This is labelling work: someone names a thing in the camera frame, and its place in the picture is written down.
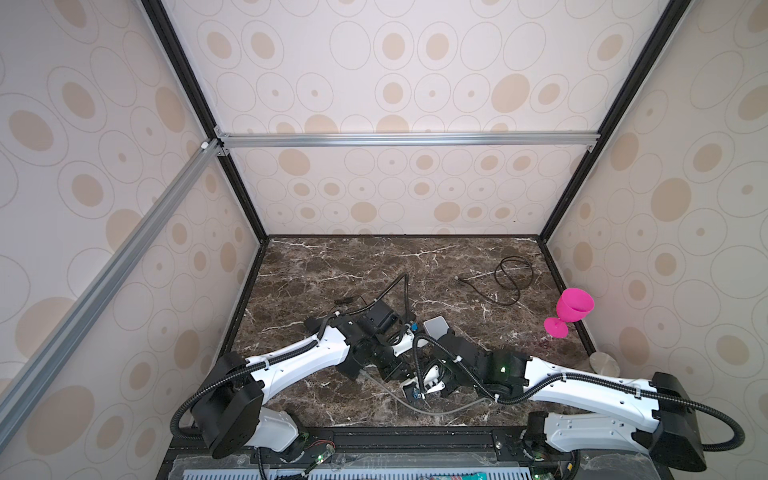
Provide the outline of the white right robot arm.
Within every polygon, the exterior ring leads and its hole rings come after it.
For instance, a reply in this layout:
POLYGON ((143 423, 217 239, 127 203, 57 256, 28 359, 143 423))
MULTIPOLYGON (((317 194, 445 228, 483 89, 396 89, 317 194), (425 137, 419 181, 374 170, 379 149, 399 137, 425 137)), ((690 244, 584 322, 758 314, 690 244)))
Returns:
POLYGON ((466 386, 499 405, 540 401, 578 409, 573 416, 533 416, 524 436, 532 447, 636 451, 668 468, 703 472, 706 453, 735 450, 746 440, 736 420, 691 400, 670 374, 610 379, 511 350, 487 351, 453 332, 438 339, 407 332, 393 348, 412 357, 403 384, 410 398, 466 386))

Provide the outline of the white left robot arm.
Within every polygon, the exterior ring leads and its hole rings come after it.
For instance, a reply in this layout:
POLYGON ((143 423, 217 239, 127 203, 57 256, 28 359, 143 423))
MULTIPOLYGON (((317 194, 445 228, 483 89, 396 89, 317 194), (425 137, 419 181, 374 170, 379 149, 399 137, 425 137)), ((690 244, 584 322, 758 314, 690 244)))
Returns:
POLYGON ((418 329, 408 297, 403 312, 382 295, 355 309, 309 318, 310 336, 285 348, 244 358, 229 352, 219 358, 197 391, 174 412, 174 439, 201 441, 215 459, 248 448, 285 452, 299 445, 301 430, 285 412, 267 408, 277 394, 327 368, 355 379, 367 366, 386 379, 402 380, 410 371, 403 354, 418 329))

